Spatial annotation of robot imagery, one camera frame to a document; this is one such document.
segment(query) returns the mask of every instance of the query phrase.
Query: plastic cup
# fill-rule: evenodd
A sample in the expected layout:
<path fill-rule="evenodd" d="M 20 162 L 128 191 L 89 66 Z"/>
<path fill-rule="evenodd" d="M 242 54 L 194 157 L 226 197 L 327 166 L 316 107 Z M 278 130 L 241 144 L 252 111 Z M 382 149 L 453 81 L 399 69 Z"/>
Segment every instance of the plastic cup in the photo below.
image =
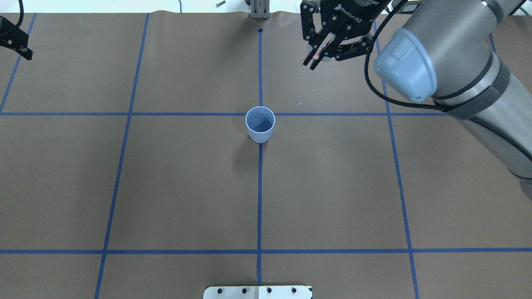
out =
<path fill-rule="evenodd" d="M 256 143 L 268 141 L 274 126 L 275 115 L 264 106 L 253 107 L 246 113 L 247 133 Z"/>

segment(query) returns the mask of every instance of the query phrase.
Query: blue tape line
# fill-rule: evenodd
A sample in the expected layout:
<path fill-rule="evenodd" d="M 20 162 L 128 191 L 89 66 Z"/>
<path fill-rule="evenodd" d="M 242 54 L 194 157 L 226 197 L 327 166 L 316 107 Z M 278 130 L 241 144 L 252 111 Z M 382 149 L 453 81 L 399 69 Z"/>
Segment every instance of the blue tape line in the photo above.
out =
<path fill-rule="evenodd" d="M 3 249 L 0 254 L 102 254 L 103 250 Z"/>
<path fill-rule="evenodd" d="M 262 106 L 262 28 L 259 28 L 259 106 Z"/>
<path fill-rule="evenodd" d="M 118 170 L 117 170 L 117 178 L 114 183 L 114 191 L 113 191 L 113 198 L 111 201 L 111 208 L 109 210 L 109 219 L 107 220 L 107 230 L 105 232 L 105 241 L 103 245 L 103 253 L 102 253 L 102 260 L 100 262 L 100 269 L 98 272 L 98 280 L 96 282 L 96 291 L 94 292 L 94 299 L 99 298 L 99 291 L 102 286 L 102 278 L 103 278 L 103 270 L 105 268 L 105 258 L 106 258 L 106 252 L 107 248 L 109 246 L 109 236 L 111 235 L 111 226 L 113 224 L 113 216 L 114 216 L 114 208 L 117 202 L 117 195 L 118 195 L 118 186 L 120 184 L 120 176 L 122 174 L 122 165 L 124 162 L 124 155 L 126 153 L 126 145 L 128 140 L 128 133 L 129 133 L 129 125 L 131 124 L 131 113 L 133 112 L 133 104 L 135 103 L 135 93 L 137 90 L 137 82 L 138 82 L 138 75 L 140 73 L 140 65 L 142 62 L 142 54 L 144 52 L 144 42 L 146 41 L 146 32 L 148 30 L 148 20 L 149 20 L 149 13 L 146 14 L 146 19 L 144 21 L 144 30 L 142 33 L 142 41 L 140 42 L 140 50 L 138 54 L 138 60 L 137 60 L 137 69 L 135 71 L 135 79 L 133 81 L 133 89 L 131 91 L 131 100 L 129 102 L 129 113 L 128 113 L 128 119 L 126 121 L 126 128 L 124 130 L 124 138 L 122 140 L 122 149 L 120 151 L 120 159 L 118 161 Z"/>
<path fill-rule="evenodd" d="M 2 112 L 10 116 L 127 116 L 127 112 Z"/>
<path fill-rule="evenodd" d="M 393 117 L 446 117 L 448 116 L 447 114 L 445 113 L 438 113 L 438 112 L 434 112 L 434 113 L 401 113 L 401 112 L 391 112 L 390 113 L 391 116 Z"/>
<path fill-rule="evenodd" d="M 255 249 L 243 250 L 107 250 L 107 254 L 256 254 Z"/>
<path fill-rule="evenodd" d="M 245 112 L 0 112 L 0 116 L 193 116 L 193 117 L 243 117 Z M 393 117 L 445 117 L 445 113 L 390 113 Z M 277 117 L 386 117 L 384 112 L 310 112 L 276 113 Z"/>
<path fill-rule="evenodd" d="M 497 49 L 495 48 L 495 42 L 493 41 L 493 36 L 492 36 L 492 34 L 489 34 L 489 42 L 490 42 L 491 45 L 492 45 L 493 52 L 495 52 L 495 54 L 497 54 Z"/>
<path fill-rule="evenodd" d="M 465 252 L 532 252 L 532 247 L 493 247 L 493 248 L 418 248 L 413 253 L 465 253 Z"/>
<path fill-rule="evenodd" d="M 133 116 L 191 116 L 191 117 L 243 117 L 245 112 L 133 112 Z"/>
<path fill-rule="evenodd" d="M 259 144 L 259 179 L 257 201 L 257 284 L 262 283 L 262 144 Z"/>
<path fill-rule="evenodd" d="M 263 254 L 408 253 L 408 249 L 263 249 Z"/>
<path fill-rule="evenodd" d="M 37 14 L 34 13 L 33 18 L 31 18 L 30 27 L 28 29 L 28 36 L 31 34 L 31 30 L 33 29 L 33 25 L 35 24 L 35 19 L 37 18 Z M 11 85 L 13 84 L 13 80 L 15 79 L 16 70 L 19 68 L 20 59 L 22 56 L 19 55 L 19 57 L 16 58 L 15 66 L 13 67 L 13 71 L 11 72 L 11 77 L 9 78 L 9 82 L 7 83 L 7 87 L 4 92 L 4 97 L 2 98 L 2 102 L 0 103 L 0 112 L 4 109 L 5 102 L 7 101 L 7 96 L 9 95 L 9 90 L 11 89 Z"/>
<path fill-rule="evenodd" d="M 311 112 L 311 113 L 275 113 L 277 117 L 385 117 L 386 113 L 335 113 L 335 112 Z"/>
<path fill-rule="evenodd" d="M 379 253 L 482 253 L 532 252 L 532 247 L 474 247 L 474 248 L 375 248 L 375 249 L 262 249 L 261 254 L 379 254 Z M 103 250 L 1 249 L 0 254 L 103 254 Z M 107 250 L 106 254 L 257 254 L 255 249 L 236 250 Z"/>
<path fill-rule="evenodd" d="M 373 30 L 377 31 L 377 23 L 373 22 Z M 379 39 L 377 38 L 376 41 L 377 44 L 377 54 L 380 54 L 380 45 L 379 45 Z M 388 92 L 386 90 L 386 84 L 384 83 L 384 80 L 381 80 L 383 83 L 383 89 L 384 89 L 384 95 L 387 96 Z M 415 262 L 414 262 L 414 254 L 412 252 L 412 240 L 410 237 L 410 226 L 408 223 L 408 214 L 406 212 L 406 203 L 404 200 L 404 190 L 403 190 L 403 180 L 401 179 L 401 168 L 399 167 L 399 159 L 397 157 L 397 146 L 395 144 L 395 134 L 394 134 L 394 127 L 392 123 L 392 115 L 390 113 L 390 104 L 389 102 L 386 102 L 386 113 L 388 114 L 388 128 L 390 131 L 390 139 L 392 141 L 392 150 L 394 154 L 394 163 L 395 163 L 395 173 L 397 176 L 397 184 L 399 185 L 399 192 L 401 196 L 401 206 L 403 210 L 403 222 L 404 222 L 404 230 L 406 233 L 406 244 L 408 246 L 409 250 L 409 259 L 410 259 L 410 271 L 412 272 L 412 283 L 414 287 L 414 295 L 415 299 L 419 299 L 419 288 L 418 288 L 418 277 L 415 271 Z"/>

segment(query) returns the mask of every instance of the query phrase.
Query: black cable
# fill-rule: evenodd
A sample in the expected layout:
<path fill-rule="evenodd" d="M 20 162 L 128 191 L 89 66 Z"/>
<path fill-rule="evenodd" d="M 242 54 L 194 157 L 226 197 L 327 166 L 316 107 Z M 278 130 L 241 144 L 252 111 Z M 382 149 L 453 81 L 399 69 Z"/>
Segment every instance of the black cable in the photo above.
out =
<path fill-rule="evenodd" d="M 519 10 L 522 11 L 525 15 L 530 15 L 523 7 L 520 7 Z"/>
<path fill-rule="evenodd" d="M 386 26 L 386 24 L 390 21 L 390 19 L 399 11 L 399 9 L 407 2 L 408 0 L 402 0 L 401 2 L 399 2 L 399 4 L 397 4 L 394 9 L 392 10 L 392 12 L 390 12 L 390 14 L 388 16 L 386 16 L 386 18 L 384 19 L 383 23 L 379 26 L 379 29 L 377 29 L 377 32 L 375 32 L 375 35 L 373 36 L 373 38 L 371 39 L 371 42 L 369 44 L 369 50 L 368 50 L 368 53 L 366 54 L 366 60 L 365 60 L 365 63 L 364 63 L 364 77 L 365 77 L 365 80 L 366 80 L 366 83 L 368 84 L 369 88 L 371 89 L 371 91 L 373 91 L 376 95 L 378 95 L 380 98 L 382 98 L 383 100 L 387 101 L 387 102 L 390 102 L 392 104 L 396 104 L 396 105 L 399 105 L 399 106 L 405 106 L 405 107 L 410 107 L 410 108 L 418 108 L 418 109 L 430 109 L 430 110 L 437 110 L 437 111 L 447 111 L 447 108 L 443 107 L 443 106 L 436 106 L 436 105 L 427 105 L 427 104 L 416 104 L 416 103 L 407 103 L 407 102 L 403 102 L 403 101 L 398 101 L 396 99 L 392 99 L 392 98 L 389 98 L 387 97 L 386 95 L 383 95 L 380 91 L 378 91 L 375 86 L 373 86 L 373 84 L 371 83 L 371 80 L 369 79 L 369 74 L 368 74 L 368 67 L 369 67 L 369 60 L 370 60 L 370 57 L 371 57 L 371 52 L 373 51 L 373 46 L 375 45 L 375 41 L 377 40 L 377 37 L 379 37 L 379 34 L 381 33 L 381 31 L 384 29 L 384 27 Z"/>
<path fill-rule="evenodd" d="M 506 134 L 501 129 L 493 126 L 490 123 L 483 121 L 482 119 L 478 117 L 472 117 L 469 120 L 489 130 L 495 135 L 501 137 L 502 139 L 504 139 L 504 141 L 508 142 L 510 145 L 515 147 L 519 152 L 521 152 L 521 154 L 525 155 L 525 157 L 532 162 L 532 153 L 528 151 L 523 145 L 521 145 L 517 140 L 515 140 L 512 136 Z"/>
<path fill-rule="evenodd" d="M 20 7 L 19 21 L 16 23 L 14 28 L 11 28 L 11 30 L 8 30 L 8 31 L 0 34 L 0 36 L 8 35 L 8 34 L 12 33 L 13 31 L 19 29 L 20 26 L 22 25 L 22 21 L 24 20 L 24 5 L 22 4 L 22 0 L 19 0 L 19 7 Z"/>

